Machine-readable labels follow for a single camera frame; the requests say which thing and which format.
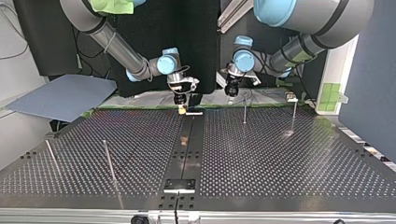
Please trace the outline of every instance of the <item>metal breadboard table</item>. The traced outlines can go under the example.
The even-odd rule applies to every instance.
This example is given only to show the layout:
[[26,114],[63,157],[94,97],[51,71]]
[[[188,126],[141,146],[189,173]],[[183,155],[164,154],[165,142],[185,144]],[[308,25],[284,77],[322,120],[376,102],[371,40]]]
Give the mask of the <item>metal breadboard table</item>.
[[[43,143],[1,171],[0,207],[157,211],[173,221],[191,211],[396,213],[396,174],[328,120],[307,109],[294,119],[291,107],[243,117],[243,108],[95,112],[51,150]],[[190,191],[171,193],[172,183]]]

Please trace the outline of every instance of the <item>white wall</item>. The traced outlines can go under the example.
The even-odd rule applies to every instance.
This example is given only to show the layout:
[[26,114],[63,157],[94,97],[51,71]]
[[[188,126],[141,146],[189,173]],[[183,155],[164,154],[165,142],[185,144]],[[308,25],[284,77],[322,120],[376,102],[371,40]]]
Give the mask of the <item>white wall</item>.
[[[357,35],[344,46],[329,50],[320,84],[317,105],[320,104],[320,97],[325,83],[339,83],[341,84],[340,93],[345,93],[358,42],[359,36]],[[317,112],[320,115],[339,115],[341,105],[342,103],[337,104],[335,112],[318,111],[318,109]]]
[[[12,0],[3,2],[13,6]],[[8,9],[0,8],[21,30],[18,18]],[[25,44],[0,15],[0,58],[22,52]],[[0,169],[41,143],[44,135],[50,131],[47,119],[19,113],[9,114],[10,111],[4,109],[5,105],[17,97],[44,84],[45,80],[38,74],[30,50],[17,58],[0,60]]]

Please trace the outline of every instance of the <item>perforated metal plate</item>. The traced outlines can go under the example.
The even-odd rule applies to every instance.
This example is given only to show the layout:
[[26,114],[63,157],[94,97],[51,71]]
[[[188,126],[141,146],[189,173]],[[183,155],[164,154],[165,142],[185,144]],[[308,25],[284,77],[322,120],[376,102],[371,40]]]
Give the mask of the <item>perforated metal plate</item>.
[[244,109],[206,111],[193,209],[396,212],[396,174],[328,120],[292,114],[253,108],[243,124]]
[[[15,170],[8,169],[0,183],[0,205],[2,198],[13,197],[22,203],[37,198],[61,207],[66,203],[79,207],[83,202],[109,208],[106,200],[113,200],[117,208],[158,209],[182,120],[172,110],[96,112],[51,142],[57,160],[44,149],[36,155],[32,152],[30,160],[25,156]],[[104,140],[117,182],[107,163]]]

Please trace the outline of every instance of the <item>small yellow object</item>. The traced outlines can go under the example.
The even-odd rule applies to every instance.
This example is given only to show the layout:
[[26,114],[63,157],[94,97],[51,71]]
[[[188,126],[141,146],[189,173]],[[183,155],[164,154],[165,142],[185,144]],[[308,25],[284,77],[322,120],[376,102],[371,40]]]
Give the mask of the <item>small yellow object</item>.
[[179,115],[185,115],[187,113],[186,108],[184,107],[184,105],[179,105],[178,106],[178,114]]

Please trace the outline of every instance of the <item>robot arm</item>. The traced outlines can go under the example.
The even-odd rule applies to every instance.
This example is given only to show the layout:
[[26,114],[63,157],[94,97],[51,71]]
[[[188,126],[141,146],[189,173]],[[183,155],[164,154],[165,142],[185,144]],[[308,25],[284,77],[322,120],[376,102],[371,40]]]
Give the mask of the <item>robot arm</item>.
[[163,56],[148,60],[131,46],[106,22],[106,17],[94,12],[89,0],[61,0],[66,17],[81,32],[90,35],[100,46],[126,68],[132,82],[168,76],[168,84],[175,93],[175,103],[182,107],[187,102],[186,93],[195,91],[199,81],[185,77],[186,67],[181,66],[177,49],[163,50]]
[[229,88],[251,71],[286,77],[299,64],[314,60],[354,38],[370,20],[374,0],[254,0],[256,18],[269,26],[301,32],[274,55],[252,50],[253,39],[238,36],[228,66]]

